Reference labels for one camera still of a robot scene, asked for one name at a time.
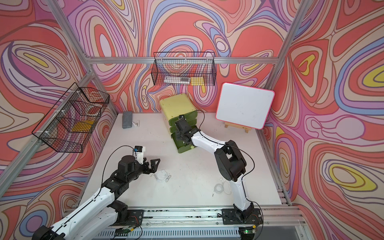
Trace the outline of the green yellow drawer cabinet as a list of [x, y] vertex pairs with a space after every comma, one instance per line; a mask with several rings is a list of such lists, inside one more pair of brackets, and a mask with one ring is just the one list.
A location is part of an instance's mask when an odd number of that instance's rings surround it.
[[160, 107], [164, 116], [165, 125], [176, 145], [178, 153], [182, 154], [193, 149], [194, 147], [191, 144], [177, 140], [177, 132], [179, 131], [176, 124], [177, 121], [184, 119], [191, 127], [195, 127], [197, 124], [198, 110], [188, 95], [178, 94], [162, 99], [160, 100]]

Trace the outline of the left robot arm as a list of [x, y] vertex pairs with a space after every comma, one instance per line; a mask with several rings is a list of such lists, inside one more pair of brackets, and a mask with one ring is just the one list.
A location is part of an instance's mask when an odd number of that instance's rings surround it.
[[137, 161], [135, 156], [122, 157], [118, 168], [101, 187], [69, 215], [50, 227], [41, 226], [33, 240], [91, 240], [108, 226], [128, 220], [127, 205], [118, 198], [142, 174], [154, 174], [160, 159]]

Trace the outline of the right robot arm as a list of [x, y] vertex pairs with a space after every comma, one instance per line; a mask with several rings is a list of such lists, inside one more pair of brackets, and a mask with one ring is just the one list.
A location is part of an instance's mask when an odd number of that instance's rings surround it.
[[235, 219], [240, 223], [245, 223], [255, 207], [247, 198], [244, 183], [247, 162], [241, 149], [232, 140], [219, 141], [206, 135], [196, 126], [190, 126], [183, 115], [180, 115], [175, 121], [175, 127], [178, 141], [201, 148], [214, 155], [219, 172], [230, 183], [234, 195]]

